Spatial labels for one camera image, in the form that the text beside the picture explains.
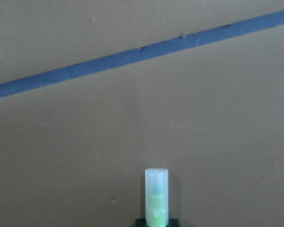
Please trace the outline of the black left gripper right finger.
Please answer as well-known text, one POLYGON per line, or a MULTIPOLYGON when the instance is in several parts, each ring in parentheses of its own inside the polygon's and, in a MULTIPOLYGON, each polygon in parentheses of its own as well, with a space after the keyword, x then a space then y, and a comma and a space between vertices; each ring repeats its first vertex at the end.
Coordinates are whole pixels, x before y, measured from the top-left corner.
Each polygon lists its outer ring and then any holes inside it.
POLYGON ((168 223, 168 227, 180 227, 179 220, 176 219, 176 218, 170 218, 169 223, 168 223))

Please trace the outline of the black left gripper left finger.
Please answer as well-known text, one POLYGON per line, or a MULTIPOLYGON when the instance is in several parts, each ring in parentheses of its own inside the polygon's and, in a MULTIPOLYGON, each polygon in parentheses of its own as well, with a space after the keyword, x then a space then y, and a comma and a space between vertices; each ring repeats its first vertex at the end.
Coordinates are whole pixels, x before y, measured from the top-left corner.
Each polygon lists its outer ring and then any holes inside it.
POLYGON ((137 218, 135 220, 135 227, 147 227, 145 218, 137 218))

